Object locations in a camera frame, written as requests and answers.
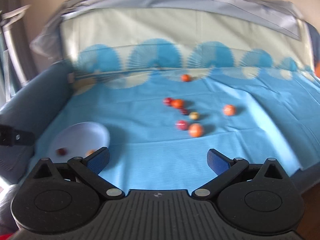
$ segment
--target bed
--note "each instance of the bed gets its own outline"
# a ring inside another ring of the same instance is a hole
[[[216,176],[210,148],[276,158],[302,193],[320,179],[318,41],[281,1],[68,1],[32,43],[60,60],[1,110],[0,122],[32,131],[36,145],[3,149],[0,174],[17,183],[59,132],[91,121],[111,136],[100,176],[126,193],[192,192]],[[186,73],[192,82],[181,82]],[[188,118],[166,97],[200,113],[202,137],[175,128]]]

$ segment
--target orange object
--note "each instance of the orange object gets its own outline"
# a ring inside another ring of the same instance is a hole
[[[89,150],[85,153],[85,155],[88,157],[90,154],[93,154],[96,150]]]
[[[315,67],[315,74],[318,78],[320,78],[320,61],[318,61],[316,67]]]
[[[182,108],[183,104],[184,104],[184,101],[182,99],[175,99],[175,100],[172,100],[171,102],[171,106],[177,109]]]
[[[191,77],[188,74],[183,74],[183,75],[181,75],[181,80],[183,82],[190,82],[191,81]]]
[[[193,123],[192,125],[189,126],[189,134],[192,137],[200,137],[201,135],[203,135],[203,127],[201,124],[199,123]]]
[[[233,105],[226,105],[223,108],[223,113],[227,116],[232,116],[236,114],[236,107]]]

